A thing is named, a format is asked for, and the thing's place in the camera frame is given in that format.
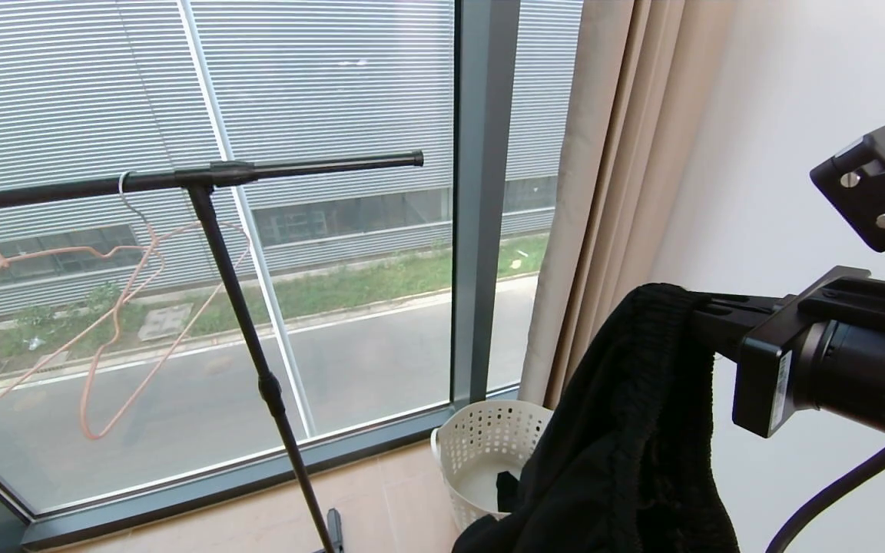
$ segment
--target white laundry basket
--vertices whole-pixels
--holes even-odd
[[[484,515],[507,516],[498,511],[498,473],[521,477],[551,417],[534,403],[494,400],[471,403],[433,430],[429,444],[460,531]]]

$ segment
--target building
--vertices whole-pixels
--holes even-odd
[[[453,0],[0,2],[0,188],[235,158],[411,151],[423,168],[246,187],[273,273],[449,241]],[[551,223],[580,0],[523,0],[503,231]],[[214,129],[201,66],[224,116]],[[158,233],[194,222],[179,191],[130,198]],[[237,221],[231,196],[215,195]],[[145,245],[118,198],[0,210],[4,255]],[[240,251],[243,240],[230,245]],[[168,242],[153,290],[215,281],[199,230]],[[124,279],[136,252],[46,256],[0,272],[0,317]],[[246,263],[243,271],[250,272]]]

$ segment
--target asphalt road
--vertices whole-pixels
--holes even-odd
[[[496,295],[491,387],[519,380],[534,279]],[[322,434],[449,396],[449,298],[415,309],[294,330],[293,350]],[[277,340],[264,340],[289,418],[304,436]],[[89,418],[101,430],[151,363],[98,374]],[[43,380],[0,400],[0,479],[35,510],[144,485],[280,447],[244,343],[171,358],[115,428],[89,441],[78,424],[83,375]]]

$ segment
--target horizontal rod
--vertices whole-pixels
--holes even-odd
[[[267,178],[364,171],[385,167],[421,167],[423,162],[422,151],[329,158],[329,160],[281,161],[273,164],[218,161],[203,167],[188,167],[175,171],[132,173],[125,178],[122,189],[125,193],[145,192],[185,188],[187,183],[208,181],[214,182],[217,187],[238,186]],[[118,179],[119,176],[112,176],[0,190],[0,209],[60,202],[60,200],[114,196],[118,194]]]

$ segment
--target white wall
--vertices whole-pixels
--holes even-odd
[[[863,245],[807,178],[884,124],[885,0],[740,2],[654,279],[756,295],[798,293],[835,265],[885,279],[885,254]],[[718,364],[713,465],[749,553],[885,436],[801,412],[758,438],[731,423],[734,374]],[[885,473],[789,549],[820,551],[885,551]]]

